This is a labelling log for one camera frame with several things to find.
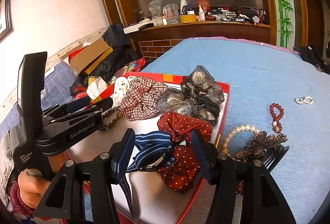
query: spray bottle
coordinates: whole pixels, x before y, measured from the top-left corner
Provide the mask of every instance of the spray bottle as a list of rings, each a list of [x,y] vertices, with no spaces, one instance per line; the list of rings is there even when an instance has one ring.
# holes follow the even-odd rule
[[[199,5],[199,13],[198,14],[199,14],[199,19],[201,21],[205,21],[205,14],[204,14],[204,11],[203,11],[201,5]]]
[[[186,6],[186,5],[187,5],[186,0],[181,0],[181,2],[180,2],[180,14],[181,14],[181,12],[182,12],[182,8],[183,8],[183,6]]]

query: red polka dot scrunchie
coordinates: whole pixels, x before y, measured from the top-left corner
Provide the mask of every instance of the red polka dot scrunchie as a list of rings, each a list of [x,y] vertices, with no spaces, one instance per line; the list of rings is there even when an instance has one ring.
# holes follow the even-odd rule
[[[199,164],[191,147],[191,131],[201,131],[204,139],[211,139],[212,126],[209,122],[193,117],[183,116],[176,112],[164,113],[157,123],[160,131],[169,133],[173,143],[185,140],[187,146],[176,145],[173,150],[174,163],[168,168],[161,168],[157,172],[163,182],[171,189],[186,193],[193,187],[193,181],[199,172]]]

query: white bead bracelet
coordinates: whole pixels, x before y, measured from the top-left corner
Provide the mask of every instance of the white bead bracelet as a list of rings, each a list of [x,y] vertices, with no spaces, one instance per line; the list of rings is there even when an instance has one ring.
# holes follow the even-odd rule
[[[296,98],[296,99],[295,99],[295,102],[296,102],[297,104],[299,104],[299,105],[301,105],[301,104],[303,104],[303,103],[308,104],[308,105],[311,105],[311,104],[314,103],[313,98],[311,98],[310,96],[305,96],[304,98]]]
[[[260,132],[260,130],[258,128],[256,128],[254,125],[246,124],[246,125],[240,125],[240,126],[235,127],[234,129],[232,129],[230,131],[230,133],[224,139],[224,141],[221,145],[221,148],[222,148],[221,153],[227,154],[229,157],[231,157],[231,155],[229,154],[229,150],[228,150],[229,143],[236,134],[238,134],[239,132],[243,132],[243,131],[250,131],[250,132],[254,133],[255,135],[257,135]]]

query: red bead bracelet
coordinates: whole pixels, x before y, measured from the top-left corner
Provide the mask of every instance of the red bead bracelet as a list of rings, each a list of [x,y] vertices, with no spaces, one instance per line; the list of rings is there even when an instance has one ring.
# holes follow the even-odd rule
[[[278,116],[276,116],[274,108],[279,110]],[[279,120],[284,116],[284,109],[279,104],[273,103],[269,106],[269,112],[273,118],[273,131],[277,134],[281,133],[282,124],[279,122]]]

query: brown tile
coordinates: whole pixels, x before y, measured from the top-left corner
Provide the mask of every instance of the brown tile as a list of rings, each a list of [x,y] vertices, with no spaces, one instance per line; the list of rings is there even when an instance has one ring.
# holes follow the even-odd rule
[[[152,46],[152,41],[139,41],[140,47]]]
[[[163,50],[164,50],[164,52],[167,52],[169,49],[171,49],[171,48],[173,48],[173,47],[170,47],[170,46],[168,46],[168,47],[163,47]]]
[[[154,51],[154,52],[163,52],[163,47],[147,47],[148,50],[144,51]]]
[[[161,57],[164,54],[164,52],[156,52],[157,57]]]
[[[154,46],[170,46],[171,45],[170,40],[154,40],[152,43]]]
[[[149,57],[156,57],[156,53],[155,52],[142,52],[143,56],[149,56]]]
[[[171,40],[171,45],[172,46],[175,46],[177,45],[178,43],[180,43],[182,40]]]

